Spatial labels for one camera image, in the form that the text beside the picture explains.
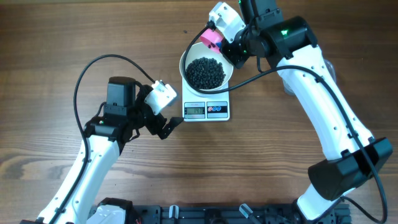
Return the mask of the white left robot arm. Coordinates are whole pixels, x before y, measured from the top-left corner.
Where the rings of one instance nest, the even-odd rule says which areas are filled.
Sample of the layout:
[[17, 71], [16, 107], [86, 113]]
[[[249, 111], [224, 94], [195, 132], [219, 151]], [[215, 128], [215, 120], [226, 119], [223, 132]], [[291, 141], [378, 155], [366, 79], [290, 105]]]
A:
[[129, 77], [111, 77], [107, 99], [98, 114], [80, 128], [81, 148], [58, 192], [40, 212], [36, 223], [86, 223], [104, 178], [125, 145], [147, 128], [167, 138], [182, 118], [166, 119], [161, 111], [177, 92], [162, 81], [142, 85]]

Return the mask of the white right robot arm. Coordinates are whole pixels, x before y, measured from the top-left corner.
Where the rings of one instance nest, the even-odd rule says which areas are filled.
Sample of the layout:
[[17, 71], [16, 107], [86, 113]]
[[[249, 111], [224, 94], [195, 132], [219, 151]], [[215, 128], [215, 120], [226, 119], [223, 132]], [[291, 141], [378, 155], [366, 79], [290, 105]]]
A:
[[318, 40], [300, 16], [284, 19], [274, 1], [219, 2], [209, 20], [223, 34], [220, 52], [236, 68], [264, 58], [298, 98], [318, 134], [325, 159], [308, 168], [310, 185], [297, 199], [306, 222], [316, 222], [378, 172], [392, 154], [349, 107], [327, 68]]

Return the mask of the pink scoop blue handle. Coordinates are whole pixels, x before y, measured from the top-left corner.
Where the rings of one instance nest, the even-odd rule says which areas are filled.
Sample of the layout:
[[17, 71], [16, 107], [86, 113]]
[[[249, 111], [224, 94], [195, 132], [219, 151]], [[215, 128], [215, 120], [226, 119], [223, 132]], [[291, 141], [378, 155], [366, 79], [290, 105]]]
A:
[[207, 29], [202, 33], [200, 36], [201, 42], [208, 47], [210, 50], [216, 52], [217, 54], [220, 53], [220, 48], [222, 46], [222, 41], [224, 37], [219, 34], [217, 31], [212, 29]]

